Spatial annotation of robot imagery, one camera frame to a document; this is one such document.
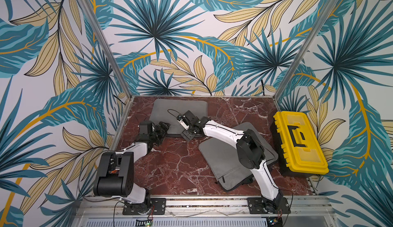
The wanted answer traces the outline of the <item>grey zippered laptop bag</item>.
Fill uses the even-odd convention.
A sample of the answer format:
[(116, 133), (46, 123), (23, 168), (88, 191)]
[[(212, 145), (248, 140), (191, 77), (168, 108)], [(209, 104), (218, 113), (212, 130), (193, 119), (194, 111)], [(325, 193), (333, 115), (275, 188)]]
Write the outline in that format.
[(206, 101), (189, 101), (174, 99), (157, 99), (154, 101), (151, 116), (149, 118), (155, 124), (159, 122), (169, 123), (167, 132), (169, 137), (180, 137), (184, 127), (177, 121), (178, 115), (191, 111), (198, 118), (206, 117), (208, 103)]

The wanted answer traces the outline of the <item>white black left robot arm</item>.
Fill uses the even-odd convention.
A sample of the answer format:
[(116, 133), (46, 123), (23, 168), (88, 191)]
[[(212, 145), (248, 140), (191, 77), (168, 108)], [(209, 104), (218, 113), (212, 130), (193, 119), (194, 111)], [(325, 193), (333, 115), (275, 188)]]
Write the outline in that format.
[(96, 196), (119, 198), (126, 203), (146, 203), (148, 190), (134, 183), (134, 163), (160, 145), (170, 124), (143, 121), (136, 140), (120, 151), (105, 152), (99, 162), (93, 192)]

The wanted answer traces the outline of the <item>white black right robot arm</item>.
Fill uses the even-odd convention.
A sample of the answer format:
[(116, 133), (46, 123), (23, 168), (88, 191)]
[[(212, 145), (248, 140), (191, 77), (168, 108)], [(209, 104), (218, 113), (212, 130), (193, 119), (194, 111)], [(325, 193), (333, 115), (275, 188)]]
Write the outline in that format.
[(250, 129), (246, 131), (235, 130), (221, 125), (208, 117), (198, 118), (191, 111), (176, 117), (183, 126), (182, 135), (187, 141), (195, 135), (204, 135), (223, 141), (237, 151), (239, 162), (251, 170), (260, 189), (262, 200), (266, 207), (274, 210), (285, 199), (282, 191), (277, 187), (268, 169), (265, 150), (256, 133)]

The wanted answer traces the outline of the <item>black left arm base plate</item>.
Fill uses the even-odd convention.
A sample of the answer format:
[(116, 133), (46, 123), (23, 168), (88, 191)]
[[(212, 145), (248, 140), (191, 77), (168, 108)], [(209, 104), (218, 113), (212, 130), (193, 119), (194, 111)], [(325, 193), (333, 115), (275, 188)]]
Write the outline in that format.
[(123, 215), (164, 215), (166, 209), (166, 198), (151, 198), (148, 196), (143, 203), (125, 203), (123, 207)]

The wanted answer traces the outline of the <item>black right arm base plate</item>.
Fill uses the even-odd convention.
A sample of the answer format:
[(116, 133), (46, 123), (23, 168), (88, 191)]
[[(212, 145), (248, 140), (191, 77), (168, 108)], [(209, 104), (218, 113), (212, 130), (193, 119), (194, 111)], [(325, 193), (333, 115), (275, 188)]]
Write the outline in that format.
[(285, 197), (268, 200), (264, 197), (247, 198), (250, 214), (290, 214), (290, 205)]

